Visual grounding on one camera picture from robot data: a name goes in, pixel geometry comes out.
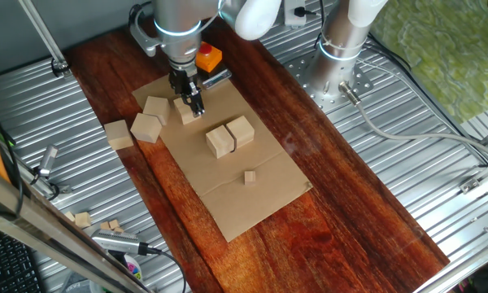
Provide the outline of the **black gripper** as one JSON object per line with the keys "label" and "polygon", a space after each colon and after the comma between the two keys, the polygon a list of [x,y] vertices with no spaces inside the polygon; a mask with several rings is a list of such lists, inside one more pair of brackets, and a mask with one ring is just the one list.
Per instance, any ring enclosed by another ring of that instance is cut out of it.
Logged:
{"label": "black gripper", "polygon": [[202,96],[198,89],[197,73],[189,76],[186,71],[173,69],[168,80],[175,94],[181,96],[183,103],[190,109],[193,116],[201,116],[205,113]]}

